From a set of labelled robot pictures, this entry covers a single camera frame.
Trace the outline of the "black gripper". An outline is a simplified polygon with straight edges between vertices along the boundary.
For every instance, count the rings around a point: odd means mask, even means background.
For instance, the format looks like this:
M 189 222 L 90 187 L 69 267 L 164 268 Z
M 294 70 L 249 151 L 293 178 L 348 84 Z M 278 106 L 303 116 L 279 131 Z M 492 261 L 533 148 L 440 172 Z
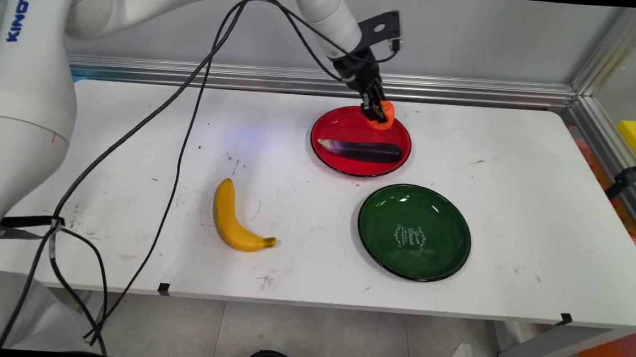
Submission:
M 350 56 L 333 59 L 333 67 L 346 87 L 362 97 L 360 110 L 369 122 L 385 123 L 386 97 L 382 87 L 379 64 L 354 60 Z

